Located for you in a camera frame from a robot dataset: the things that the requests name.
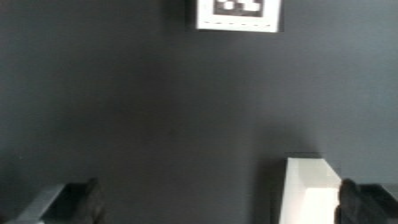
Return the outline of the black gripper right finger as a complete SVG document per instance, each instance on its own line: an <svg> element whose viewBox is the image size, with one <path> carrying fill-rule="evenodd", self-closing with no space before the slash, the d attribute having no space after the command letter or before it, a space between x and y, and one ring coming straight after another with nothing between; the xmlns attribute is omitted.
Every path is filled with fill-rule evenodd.
<svg viewBox="0 0 398 224"><path fill-rule="evenodd" d="M341 181L334 224L398 224L398 199L380 184Z"/></svg>

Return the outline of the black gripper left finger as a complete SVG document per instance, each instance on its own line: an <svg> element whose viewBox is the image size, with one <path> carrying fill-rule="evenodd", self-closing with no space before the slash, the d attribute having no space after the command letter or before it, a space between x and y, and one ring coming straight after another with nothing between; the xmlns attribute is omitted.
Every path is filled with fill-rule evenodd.
<svg viewBox="0 0 398 224"><path fill-rule="evenodd" d="M48 187L12 224L103 224L103 192L97 179Z"/></svg>

